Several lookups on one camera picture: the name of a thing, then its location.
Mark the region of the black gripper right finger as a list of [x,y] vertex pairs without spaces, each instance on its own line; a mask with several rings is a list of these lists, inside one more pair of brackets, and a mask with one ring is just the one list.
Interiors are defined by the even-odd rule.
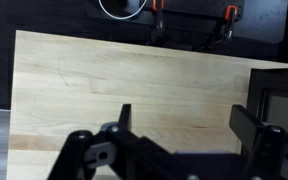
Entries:
[[278,180],[285,152],[286,131],[265,125],[246,108],[233,105],[229,126],[248,151],[242,171],[244,180]]

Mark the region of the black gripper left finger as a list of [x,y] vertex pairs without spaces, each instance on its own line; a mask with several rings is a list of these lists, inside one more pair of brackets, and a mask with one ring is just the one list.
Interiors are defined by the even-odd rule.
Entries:
[[124,104],[117,122],[106,123],[93,135],[70,133],[47,180],[92,180],[108,166],[121,180],[170,180],[171,154],[146,137],[131,132],[130,104]]

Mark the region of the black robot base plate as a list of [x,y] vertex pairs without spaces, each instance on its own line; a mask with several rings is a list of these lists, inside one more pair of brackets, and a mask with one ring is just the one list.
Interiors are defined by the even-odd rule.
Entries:
[[[164,34],[156,42],[166,41],[166,30],[190,31],[207,34],[206,41],[197,48],[211,49],[228,41],[216,43],[216,24],[229,5],[238,8],[235,24],[243,18],[245,0],[164,0]],[[86,13],[90,18],[123,23],[155,25],[152,0],[85,0]]]

